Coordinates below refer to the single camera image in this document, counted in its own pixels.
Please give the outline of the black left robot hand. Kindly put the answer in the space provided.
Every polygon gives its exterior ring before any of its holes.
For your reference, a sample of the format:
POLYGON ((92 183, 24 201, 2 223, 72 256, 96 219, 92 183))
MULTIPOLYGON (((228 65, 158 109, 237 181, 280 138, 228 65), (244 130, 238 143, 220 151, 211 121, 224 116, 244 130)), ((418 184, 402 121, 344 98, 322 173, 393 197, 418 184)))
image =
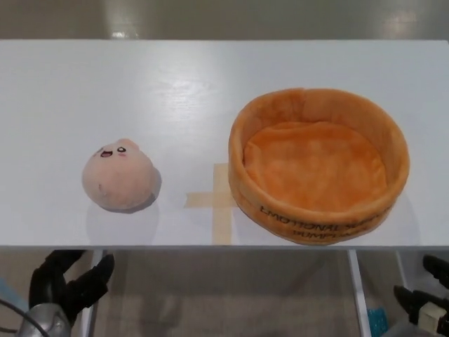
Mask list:
POLYGON ((114 271, 115 259, 112 254, 107 254, 78 279, 66 282, 64 274, 84 253, 84 250, 52 251, 32 273, 29 307, 55 303, 73 324, 83 309, 96 304, 108 292, 107 284, 114 271))

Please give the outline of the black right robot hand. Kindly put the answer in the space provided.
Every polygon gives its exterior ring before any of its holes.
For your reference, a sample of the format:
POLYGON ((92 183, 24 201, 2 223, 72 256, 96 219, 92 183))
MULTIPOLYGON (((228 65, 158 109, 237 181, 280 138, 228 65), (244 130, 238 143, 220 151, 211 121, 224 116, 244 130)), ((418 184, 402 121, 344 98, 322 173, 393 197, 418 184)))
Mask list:
MULTIPOLYGON (((423 267, 448 290, 448 262, 432 255, 424 255, 423 267)), ((408 315, 408 321, 433 336, 448 336, 448 296, 439 298, 424 291, 410 291, 394 286, 394 296, 408 315)))

